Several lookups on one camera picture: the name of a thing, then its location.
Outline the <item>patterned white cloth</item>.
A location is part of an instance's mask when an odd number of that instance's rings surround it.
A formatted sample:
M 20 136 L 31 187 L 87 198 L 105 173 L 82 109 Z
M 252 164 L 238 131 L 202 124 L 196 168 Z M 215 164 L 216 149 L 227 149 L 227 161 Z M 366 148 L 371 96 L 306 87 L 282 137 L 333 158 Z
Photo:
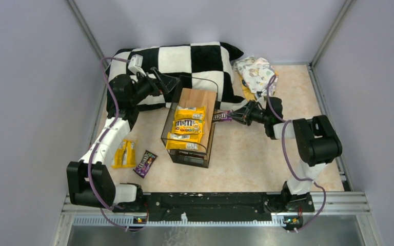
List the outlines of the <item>patterned white cloth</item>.
M 262 57 L 256 58 L 254 56 L 236 60 L 232 65 L 232 69 L 236 78 L 238 78 L 237 73 L 239 73 L 243 75 L 244 79 L 247 77 L 263 78 L 265 75 L 268 76 L 271 71 L 276 72 L 268 60 Z

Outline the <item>yellow cloth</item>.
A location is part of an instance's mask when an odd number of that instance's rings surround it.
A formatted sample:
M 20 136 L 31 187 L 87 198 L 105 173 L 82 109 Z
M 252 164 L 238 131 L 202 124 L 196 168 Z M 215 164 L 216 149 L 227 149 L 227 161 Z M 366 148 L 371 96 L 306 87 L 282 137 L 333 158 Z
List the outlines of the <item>yellow cloth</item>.
M 264 101 L 267 96 L 274 96 L 277 87 L 279 75 L 277 72 L 269 72 L 268 76 L 261 77 L 247 77 L 237 73 L 240 81 L 241 89 L 244 97 L 247 100 Z

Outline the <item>yellow candy bag left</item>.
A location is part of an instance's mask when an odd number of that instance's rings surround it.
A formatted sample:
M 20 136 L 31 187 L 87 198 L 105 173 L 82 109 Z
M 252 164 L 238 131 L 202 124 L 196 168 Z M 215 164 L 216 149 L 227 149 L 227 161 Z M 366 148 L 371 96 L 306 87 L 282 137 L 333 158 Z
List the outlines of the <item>yellow candy bag left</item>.
M 134 168 L 136 167 L 136 141 L 123 139 L 117 148 L 112 168 Z

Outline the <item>purple M&M candy bag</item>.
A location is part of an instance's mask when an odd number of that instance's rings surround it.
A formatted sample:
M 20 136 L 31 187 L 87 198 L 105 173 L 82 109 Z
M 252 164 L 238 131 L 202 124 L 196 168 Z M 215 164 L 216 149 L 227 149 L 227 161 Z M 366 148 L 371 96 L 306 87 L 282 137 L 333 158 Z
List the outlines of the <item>purple M&M candy bag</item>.
M 146 150 L 143 154 L 141 161 L 133 168 L 134 172 L 141 178 L 145 178 L 147 173 L 149 172 L 152 164 L 157 159 L 157 155 Z

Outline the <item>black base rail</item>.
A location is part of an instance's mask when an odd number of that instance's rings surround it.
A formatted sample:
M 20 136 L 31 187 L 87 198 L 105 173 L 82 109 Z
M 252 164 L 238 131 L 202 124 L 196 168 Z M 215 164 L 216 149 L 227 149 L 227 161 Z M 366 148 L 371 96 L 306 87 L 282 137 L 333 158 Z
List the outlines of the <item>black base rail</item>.
M 291 228 L 303 223 L 305 212 L 314 212 L 312 196 L 266 192 L 144 193 L 133 202 L 120 202 L 115 213 L 145 213 L 149 221 L 178 221 L 185 214 L 191 222 L 270 221 L 287 212 Z

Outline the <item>purple brown M&M bag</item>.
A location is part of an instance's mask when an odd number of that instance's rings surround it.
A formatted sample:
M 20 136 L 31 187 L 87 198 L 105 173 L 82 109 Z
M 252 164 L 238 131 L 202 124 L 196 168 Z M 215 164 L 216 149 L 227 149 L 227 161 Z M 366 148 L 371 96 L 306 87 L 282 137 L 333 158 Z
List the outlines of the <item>purple brown M&M bag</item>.
M 219 123 L 219 122 L 225 122 L 225 121 L 232 121 L 232 111 L 222 111 L 218 113 L 214 113 L 212 117 L 212 122 L 213 123 Z

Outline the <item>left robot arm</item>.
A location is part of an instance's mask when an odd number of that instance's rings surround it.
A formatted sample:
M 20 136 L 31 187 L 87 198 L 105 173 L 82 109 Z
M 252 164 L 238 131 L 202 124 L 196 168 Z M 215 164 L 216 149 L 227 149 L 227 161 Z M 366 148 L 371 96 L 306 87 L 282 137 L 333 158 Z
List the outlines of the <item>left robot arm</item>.
M 109 174 L 122 140 L 132 131 L 139 115 L 137 105 L 148 96 L 169 94 L 180 79 L 151 68 L 154 77 L 138 72 L 136 80 L 120 74 L 106 80 L 107 98 L 112 103 L 105 126 L 89 150 L 66 168 L 69 199 L 73 205 L 122 210 L 141 199 L 137 184 L 115 184 Z

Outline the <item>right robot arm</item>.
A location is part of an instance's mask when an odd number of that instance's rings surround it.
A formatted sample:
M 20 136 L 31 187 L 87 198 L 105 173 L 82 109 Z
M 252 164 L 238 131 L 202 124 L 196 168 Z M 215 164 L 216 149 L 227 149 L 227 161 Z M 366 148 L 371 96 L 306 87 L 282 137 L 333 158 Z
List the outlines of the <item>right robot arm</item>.
M 322 192 L 325 188 L 316 181 L 320 173 L 334 159 L 342 154 L 342 143 L 326 115 L 312 118 L 284 119 L 282 100 L 270 97 L 266 107 L 255 100 L 249 101 L 229 116 L 243 124 L 260 123 L 267 137 L 280 140 L 282 151 L 291 177 L 283 184 L 277 202 L 286 206 L 305 202 L 310 188 L 315 186 Z M 294 139 L 300 157 L 296 169 L 293 168 L 287 153 L 286 140 Z

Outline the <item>yellow peanut M&M bag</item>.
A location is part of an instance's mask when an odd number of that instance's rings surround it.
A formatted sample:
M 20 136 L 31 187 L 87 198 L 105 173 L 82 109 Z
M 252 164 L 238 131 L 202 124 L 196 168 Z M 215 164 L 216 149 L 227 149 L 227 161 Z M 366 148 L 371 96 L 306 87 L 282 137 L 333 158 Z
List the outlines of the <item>yellow peanut M&M bag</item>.
M 203 134 L 203 120 L 181 119 L 174 120 L 171 133 L 179 135 Z

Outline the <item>black white checkered pillow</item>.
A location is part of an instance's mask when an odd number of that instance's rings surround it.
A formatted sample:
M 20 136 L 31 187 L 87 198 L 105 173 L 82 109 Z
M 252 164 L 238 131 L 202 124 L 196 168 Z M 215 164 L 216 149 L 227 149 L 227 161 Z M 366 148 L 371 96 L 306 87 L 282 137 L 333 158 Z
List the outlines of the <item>black white checkered pillow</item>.
M 225 42 L 127 48 L 116 52 L 105 73 L 109 81 L 121 74 L 136 80 L 124 60 L 140 55 L 143 58 L 141 67 L 149 77 L 155 77 L 151 71 L 155 67 L 162 74 L 180 78 L 185 88 L 217 92 L 217 109 L 236 110 L 247 100 L 235 94 L 231 62 L 243 54 L 242 50 Z

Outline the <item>yellow candy bag on shelf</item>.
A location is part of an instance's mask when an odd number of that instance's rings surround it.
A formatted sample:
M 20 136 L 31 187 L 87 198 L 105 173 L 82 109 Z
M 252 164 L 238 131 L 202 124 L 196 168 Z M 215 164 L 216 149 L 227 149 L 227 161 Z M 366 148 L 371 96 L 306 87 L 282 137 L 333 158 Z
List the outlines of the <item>yellow candy bag on shelf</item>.
M 168 133 L 167 150 L 199 150 L 202 134 L 173 134 Z

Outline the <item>yellow candy bag back side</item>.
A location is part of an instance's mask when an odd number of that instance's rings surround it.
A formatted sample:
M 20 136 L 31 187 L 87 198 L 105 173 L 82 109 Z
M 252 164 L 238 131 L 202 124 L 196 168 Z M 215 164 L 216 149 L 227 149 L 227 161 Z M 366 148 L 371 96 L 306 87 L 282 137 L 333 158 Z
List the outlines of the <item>yellow candy bag back side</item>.
M 194 119 L 194 120 L 204 120 L 206 115 L 206 107 L 180 107 L 178 106 L 175 114 L 175 120 L 181 119 Z

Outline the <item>yellow candy bag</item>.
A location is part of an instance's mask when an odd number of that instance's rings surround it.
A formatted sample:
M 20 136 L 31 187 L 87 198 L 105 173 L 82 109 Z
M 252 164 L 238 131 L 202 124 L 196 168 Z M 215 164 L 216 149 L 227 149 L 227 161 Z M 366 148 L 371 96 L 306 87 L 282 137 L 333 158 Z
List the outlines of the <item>yellow candy bag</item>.
M 204 120 L 206 115 L 206 107 L 180 107 L 178 106 L 175 114 L 175 120 L 181 119 L 194 119 L 194 120 Z
M 134 168 L 136 167 L 136 141 L 123 139 L 117 148 L 112 168 Z
M 173 134 L 168 133 L 167 150 L 199 150 L 202 134 Z

